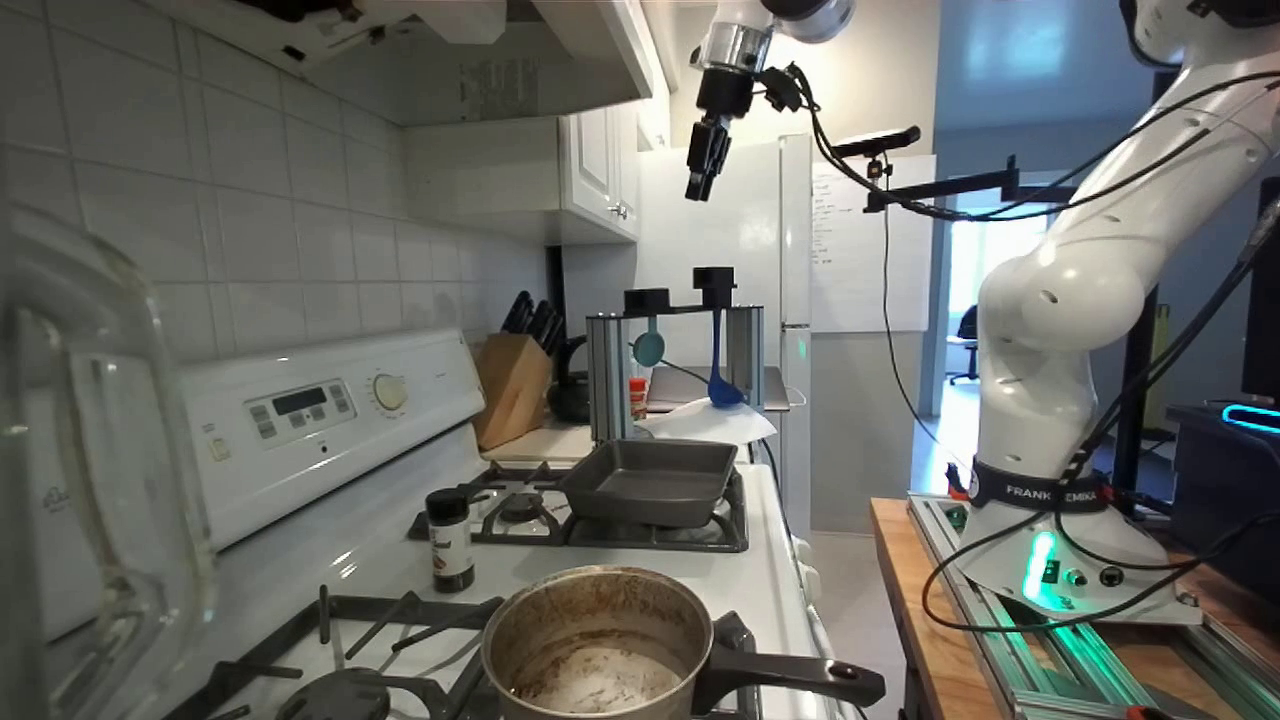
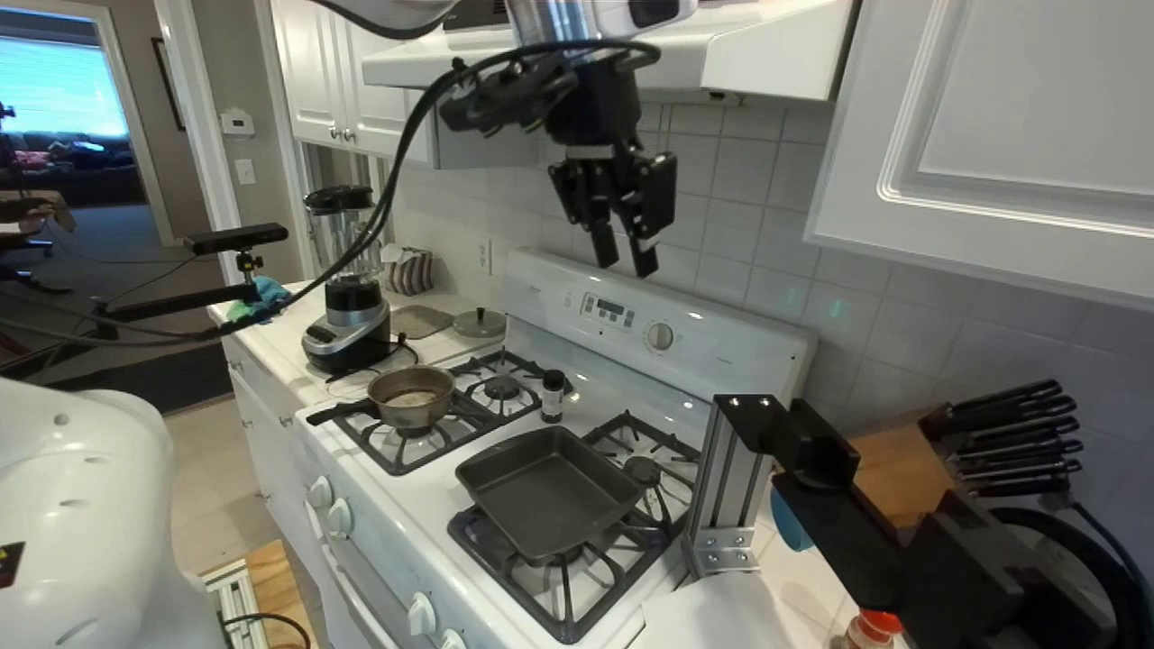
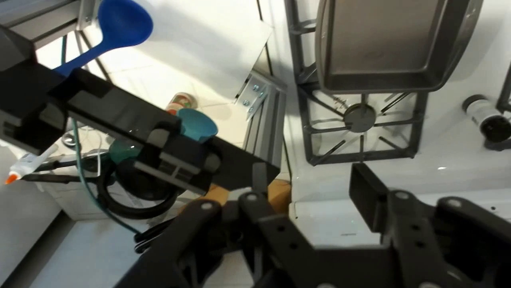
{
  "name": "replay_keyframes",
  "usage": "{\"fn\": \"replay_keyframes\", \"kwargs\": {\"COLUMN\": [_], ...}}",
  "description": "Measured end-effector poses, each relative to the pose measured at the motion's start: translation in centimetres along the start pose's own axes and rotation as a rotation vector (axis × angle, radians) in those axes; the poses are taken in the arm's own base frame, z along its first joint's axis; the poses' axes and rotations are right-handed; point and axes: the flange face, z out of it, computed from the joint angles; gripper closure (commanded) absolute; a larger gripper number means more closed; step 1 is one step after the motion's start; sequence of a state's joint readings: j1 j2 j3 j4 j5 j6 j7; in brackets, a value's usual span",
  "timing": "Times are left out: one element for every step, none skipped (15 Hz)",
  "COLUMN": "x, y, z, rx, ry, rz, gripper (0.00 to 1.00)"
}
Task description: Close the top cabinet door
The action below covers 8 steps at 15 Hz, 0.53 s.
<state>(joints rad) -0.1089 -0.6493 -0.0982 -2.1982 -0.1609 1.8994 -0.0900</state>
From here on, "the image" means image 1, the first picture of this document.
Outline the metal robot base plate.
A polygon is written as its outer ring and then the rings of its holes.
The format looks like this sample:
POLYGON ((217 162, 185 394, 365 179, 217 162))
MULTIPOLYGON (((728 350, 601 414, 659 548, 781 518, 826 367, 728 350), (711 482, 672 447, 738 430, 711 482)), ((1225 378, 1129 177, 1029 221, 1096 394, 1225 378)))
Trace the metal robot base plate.
POLYGON ((981 636, 1061 634, 1101 623, 1202 630, 1202 605, 1173 594, 1173 571, 1132 571, 1117 587, 1105 585, 1107 565, 1083 560, 1070 540, 1031 511, 986 523, 966 499, 932 499, 954 534, 954 554, 937 571, 959 571, 989 598, 1003 602, 1003 621, 981 623, 981 636))

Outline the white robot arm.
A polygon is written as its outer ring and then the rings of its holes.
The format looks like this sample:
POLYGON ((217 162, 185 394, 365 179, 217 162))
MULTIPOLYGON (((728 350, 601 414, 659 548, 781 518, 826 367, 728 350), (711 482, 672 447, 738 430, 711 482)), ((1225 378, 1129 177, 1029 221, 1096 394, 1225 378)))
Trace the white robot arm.
POLYGON ((1143 313, 1168 256, 1280 147, 1280 0, 1122 0, 1173 88, 1073 192, 1049 235, 981 286, 976 499, 1070 506, 1096 410, 1088 356, 1143 313))

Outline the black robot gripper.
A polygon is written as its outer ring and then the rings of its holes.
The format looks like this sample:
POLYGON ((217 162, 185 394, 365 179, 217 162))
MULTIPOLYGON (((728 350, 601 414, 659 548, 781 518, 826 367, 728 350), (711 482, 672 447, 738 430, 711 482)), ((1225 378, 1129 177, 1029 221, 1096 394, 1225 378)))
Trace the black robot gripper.
POLYGON ((772 28, 740 15, 716 15, 705 32, 705 41, 692 54, 692 64, 699 70, 698 107, 699 121, 688 134, 688 186, 685 201, 707 201, 707 177, 716 179, 724 174, 728 147, 732 147, 732 121, 740 121, 754 107, 754 85, 765 72, 772 44, 772 28))

